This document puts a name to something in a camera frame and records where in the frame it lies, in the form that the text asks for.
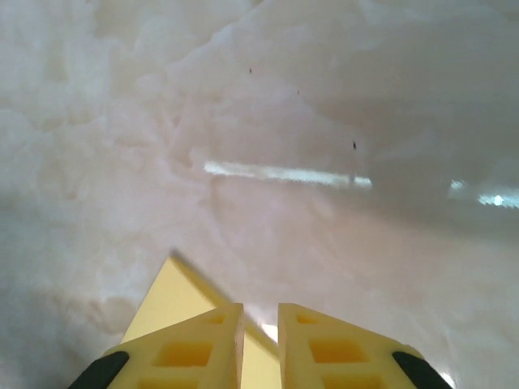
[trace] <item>wrinkled fabric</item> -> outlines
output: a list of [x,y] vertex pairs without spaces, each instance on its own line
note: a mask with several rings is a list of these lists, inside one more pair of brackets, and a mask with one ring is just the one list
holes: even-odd
[[0,17],[0,386],[66,387],[172,247],[260,324],[297,302],[412,344],[456,388],[519,382],[516,2]]

